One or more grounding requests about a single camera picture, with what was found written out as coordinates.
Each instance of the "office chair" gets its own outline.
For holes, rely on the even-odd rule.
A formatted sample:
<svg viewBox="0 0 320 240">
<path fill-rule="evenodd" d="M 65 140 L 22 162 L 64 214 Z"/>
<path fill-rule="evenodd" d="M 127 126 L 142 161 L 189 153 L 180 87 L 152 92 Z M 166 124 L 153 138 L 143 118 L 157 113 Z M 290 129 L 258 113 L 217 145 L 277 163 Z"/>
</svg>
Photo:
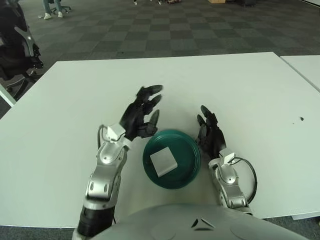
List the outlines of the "office chair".
<svg viewBox="0 0 320 240">
<path fill-rule="evenodd" d="M 42 75 L 29 69 L 44 67 L 39 59 L 38 46 L 30 33 L 24 13 L 19 4 L 0 4 L 0 77 L 9 81 L 16 75 L 23 75 L 20 80 L 9 84 L 7 91 L 11 92 L 15 86 L 20 86 L 13 95 L 17 99 L 27 88 L 29 83 L 35 83 Z"/>
<path fill-rule="evenodd" d="M 50 3 L 50 4 L 54 4 L 55 1 L 54 1 L 54 0 L 49 0 L 49 3 Z M 61 8 L 62 8 L 62 10 L 65 11 L 66 14 L 68 14 L 69 11 L 71 11 L 71 7 L 69 7 L 69 6 L 61 6 Z M 52 12 L 53 14 L 56 14 L 57 8 L 54 7 L 54 8 L 51 8 L 50 10 L 51 10 L 51 12 Z"/>
</svg>

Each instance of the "white table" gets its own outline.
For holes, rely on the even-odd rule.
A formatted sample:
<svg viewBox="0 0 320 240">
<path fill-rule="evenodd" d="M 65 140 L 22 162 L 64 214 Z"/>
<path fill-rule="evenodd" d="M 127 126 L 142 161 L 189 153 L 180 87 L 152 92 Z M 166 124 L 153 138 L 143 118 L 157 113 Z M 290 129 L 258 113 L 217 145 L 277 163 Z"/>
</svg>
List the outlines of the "white table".
<svg viewBox="0 0 320 240">
<path fill-rule="evenodd" d="M 320 93 L 320 55 L 281 58 Z"/>
<path fill-rule="evenodd" d="M 140 86 L 154 84 L 164 85 L 160 130 L 195 138 L 200 105 L 215 112 L 228 147 L 255 167 L 256 217 L 320 211 L 320 94 L 269 52 L 57 62 L 0 121 L 0 225 L 75 227 L 98 126 L 118 122 Z M 116 219 L 166 203 L 215 204 L 206 164 L 182 189 L 152 183 L 142 164 L 147 141 L 128 153 Z M 250 193 L 250 171 L 237 170 Z"/>
</svg>

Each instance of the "teal plate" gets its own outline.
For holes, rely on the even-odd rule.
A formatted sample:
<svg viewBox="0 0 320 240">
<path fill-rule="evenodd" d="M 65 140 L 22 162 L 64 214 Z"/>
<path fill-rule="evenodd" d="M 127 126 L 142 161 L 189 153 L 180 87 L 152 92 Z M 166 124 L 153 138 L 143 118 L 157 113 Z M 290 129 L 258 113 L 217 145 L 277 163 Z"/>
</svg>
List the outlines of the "teal plate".
<svg viewBox="0 0 320 240">
<path fill-rule="evenodd" d="M 169 147 L 178 167 L 158 177 L 150 155 Z M 165 189 L 179 189 L 189 184 L 197 175 L 201 156 L 196 142 L 177 130 L 164 130 L 155 134 L 143 152 L 143 167 L 152 182 Z"/>
</svg>

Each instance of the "person's feet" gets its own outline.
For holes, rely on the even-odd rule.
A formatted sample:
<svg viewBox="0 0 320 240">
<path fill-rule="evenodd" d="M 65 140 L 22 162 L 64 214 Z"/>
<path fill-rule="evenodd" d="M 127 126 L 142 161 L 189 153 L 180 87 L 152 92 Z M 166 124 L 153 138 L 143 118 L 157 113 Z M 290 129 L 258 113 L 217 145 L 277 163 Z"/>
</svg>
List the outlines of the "person's feet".
<svg viewBox="0 0 320 240">
<path fill-rule="evenodd" d="M 52 16 L 51 16 L 49 13 L 46 13 L 46 14 L 44 15 L 44 18 L 43 18 L 43 19 L 47 20 L 47 19 L 51 19 L 51 18 L 52 18 Z"/>
</svg>

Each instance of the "white cube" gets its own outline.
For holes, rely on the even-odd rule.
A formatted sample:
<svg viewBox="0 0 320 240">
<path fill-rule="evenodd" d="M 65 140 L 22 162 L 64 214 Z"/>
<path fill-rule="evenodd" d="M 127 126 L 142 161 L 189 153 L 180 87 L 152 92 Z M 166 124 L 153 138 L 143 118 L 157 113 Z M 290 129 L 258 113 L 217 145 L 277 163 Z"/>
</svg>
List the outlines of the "white cube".
<svg viewBox="0 0 320 240">
<path fill-rule="evenodd" d="M 159 178 L 178 167 L 169 147 L 150 155 L 150 158 Z"/>
</svg>

